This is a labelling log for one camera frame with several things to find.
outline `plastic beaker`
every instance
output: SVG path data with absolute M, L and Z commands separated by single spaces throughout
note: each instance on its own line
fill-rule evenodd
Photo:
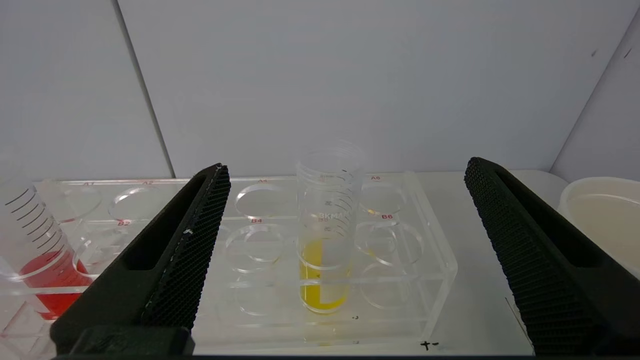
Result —
M 331 313 L 346 300 L 364 154 L 337 142 L 300 158 L 298 257 L 300 297 L 315 313 Z
M 87 286 L 84 265 L 35 187 L 17 162 L 0 154 L 0 276 L 29 288 Z M 45 320 L 53 320 L 79 293 L 36 294 L 29 299 Z

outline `black marker mark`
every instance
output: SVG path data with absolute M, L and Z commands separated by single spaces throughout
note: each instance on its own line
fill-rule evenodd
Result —
M 427 341 L 423 341 L 420 343 L 424 347 L 424 350 L 429 351 L 429 345 L 439 345 L 440 343 L 428 343 Z

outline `white wall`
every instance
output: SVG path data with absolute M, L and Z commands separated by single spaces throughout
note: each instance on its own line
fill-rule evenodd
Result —
M 110 0 L 0 1 L 0 145 L 33 179 L 170 177 Z
M 640 13 L 595 88 L 552 173 L 640 181 Z
M 637 0 L 120 0 L 179 177 L 292 174 L 341 137 L 369 170 L 548 170 Z

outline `black textured grip surface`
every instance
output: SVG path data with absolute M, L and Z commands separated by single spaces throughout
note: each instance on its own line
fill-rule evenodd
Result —
M 193 327 L 229 190 L 225 167 L 207 185 L 206 196 L 200 199 L 172 262 L 142 314 L 142 325 Z
M 189 180 L 53 323 L 57 353 L 101 325 L 191 329 L 230 189 L 221 164 Z
M 507 170 L 465 183 L 537 355 L 640 354 L 640 282 Z

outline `red liquid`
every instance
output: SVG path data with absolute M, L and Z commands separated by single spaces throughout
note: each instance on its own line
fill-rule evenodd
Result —
M 48 252 L 42 254 L 37 258 L 31 260 L 25 265 L 20 274 L 26 275 L 31 272 L 42 268 L 48 264 L 52 257 L 57 257 L 55 252 Z M 43 272 L 29 276 L 24 280 L 25 284 L 30 288 L 57 288 L 64 286 L 88 286 L 92 280 L 86 276 L 80 274 L 80 272 L 86 273 L 86 268 L 78 260 L 77 270 L 73 265 L 73 252 L 66 251 L 62 258 L 58 260 L 52 267 L 44 270 Z M 67 310 L 71 304 L 80 297 L 80 293 L 71 294 L 43 294 L 36 295 L 38 299 L 49 310 L 48 313 L 40 313 L 44 320 L 55 320 Z

